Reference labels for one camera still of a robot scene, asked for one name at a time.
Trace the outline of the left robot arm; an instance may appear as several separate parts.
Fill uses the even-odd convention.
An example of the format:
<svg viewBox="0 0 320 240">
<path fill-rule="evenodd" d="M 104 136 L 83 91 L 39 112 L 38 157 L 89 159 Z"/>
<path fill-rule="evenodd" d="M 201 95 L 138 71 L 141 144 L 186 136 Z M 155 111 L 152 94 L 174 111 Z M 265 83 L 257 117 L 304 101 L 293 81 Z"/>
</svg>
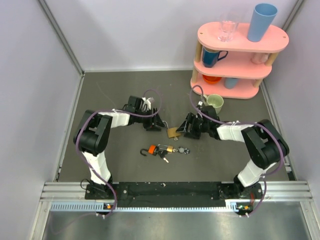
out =
<svg viewBox="0 0 320 240">
<path fill-rule="evenodd" d="M 114 191 L 112 174 L 107 167 L 105 149 L 111 129 L 142 124 L 147 131 L 160 131 L 165 127 L 153 97 L 130 96 L 121 109 L 107 111 L 86 110 L 74 134 L 76 151 L 84 159 L 90 171 L 90 193 L 109 198 Z"/>
</svg>

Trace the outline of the large brass padlock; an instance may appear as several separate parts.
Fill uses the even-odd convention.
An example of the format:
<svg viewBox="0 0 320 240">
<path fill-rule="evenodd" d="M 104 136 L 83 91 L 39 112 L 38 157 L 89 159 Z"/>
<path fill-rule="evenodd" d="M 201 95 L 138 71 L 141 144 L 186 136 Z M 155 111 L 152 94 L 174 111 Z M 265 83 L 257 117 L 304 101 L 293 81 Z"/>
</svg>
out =
<svg viewBox="0 0 320 240">
<path fill-rule="evenodd" d="M 179 137 L 181 136 L 180 133 L 176 133 L 177 127 L 169 127 L 168 123 L 167 124 L 167 135 L 169 139 L 174 139 L 174 137 Z"/>
</svg>

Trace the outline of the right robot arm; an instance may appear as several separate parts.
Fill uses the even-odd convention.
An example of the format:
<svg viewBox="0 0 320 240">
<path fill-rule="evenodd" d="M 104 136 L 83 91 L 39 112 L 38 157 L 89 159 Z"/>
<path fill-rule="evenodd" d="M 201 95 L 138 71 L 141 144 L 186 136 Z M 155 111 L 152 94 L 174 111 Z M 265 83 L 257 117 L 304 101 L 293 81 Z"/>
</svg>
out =
<svg viewBox="0 0 320 240">
<path fill-rule="evenodd" d="M 245 198 L 260 177 L 290 152 L 287 142 L 268 119 L 249 124 L 222 122 L 213 106 L 197 105 L 196 111 L 187 114 L 177 133 L 195 140 L 206 133 L 218 141 L 243 143 L 246 147 L 249 161 L 234 177 L 231 192 L 225 193 L 227 198 L 232 195 Z"/>
</svg>

